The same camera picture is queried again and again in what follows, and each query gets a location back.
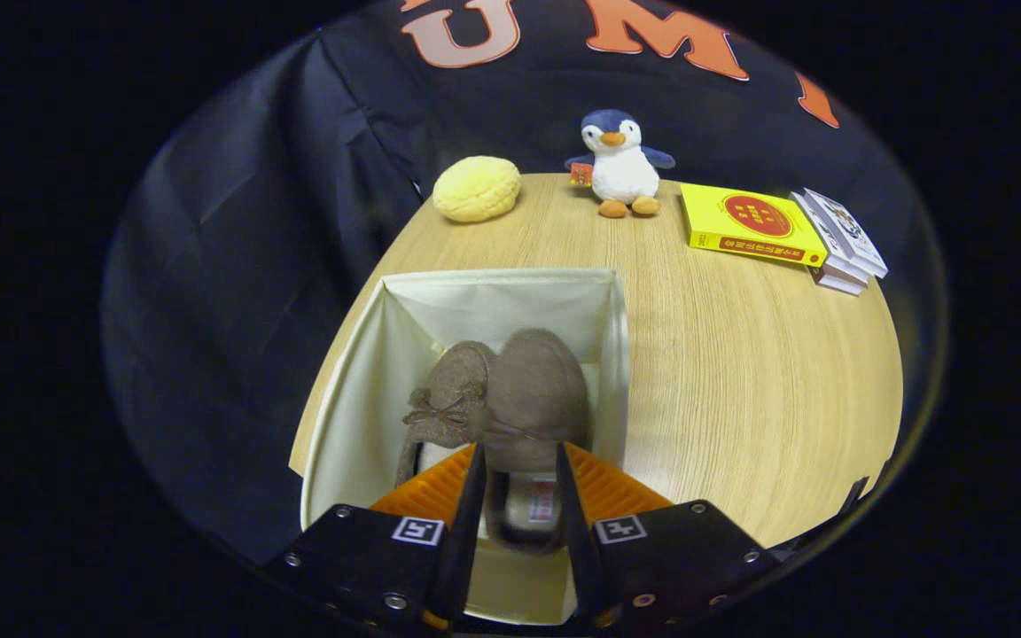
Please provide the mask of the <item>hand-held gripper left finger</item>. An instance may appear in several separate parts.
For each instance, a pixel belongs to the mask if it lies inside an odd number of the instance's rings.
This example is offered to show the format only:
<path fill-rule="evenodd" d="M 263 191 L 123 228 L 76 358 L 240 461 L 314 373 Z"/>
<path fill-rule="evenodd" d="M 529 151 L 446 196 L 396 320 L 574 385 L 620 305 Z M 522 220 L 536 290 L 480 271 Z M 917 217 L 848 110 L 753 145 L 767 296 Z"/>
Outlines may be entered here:
<path fill-rule="evenodd" d="M 371 506 L 331 506 L 262 572 L 364 633 L 448 633 L 469 597 L 486 482 L 485 448 L 467 445 Z"/>

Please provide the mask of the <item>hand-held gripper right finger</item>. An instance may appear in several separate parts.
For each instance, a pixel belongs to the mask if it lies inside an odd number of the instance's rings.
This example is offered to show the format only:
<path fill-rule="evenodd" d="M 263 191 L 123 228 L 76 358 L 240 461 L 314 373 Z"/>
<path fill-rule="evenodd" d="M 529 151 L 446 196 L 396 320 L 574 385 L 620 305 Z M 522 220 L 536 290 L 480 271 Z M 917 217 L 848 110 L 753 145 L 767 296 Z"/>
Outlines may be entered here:
<path fill-rule="evenodd" d="M 572 443 L 557 448 L 557 488 L 576 629 L 690 629 L 777 568 L 716 505 L 672 503 Z"/>

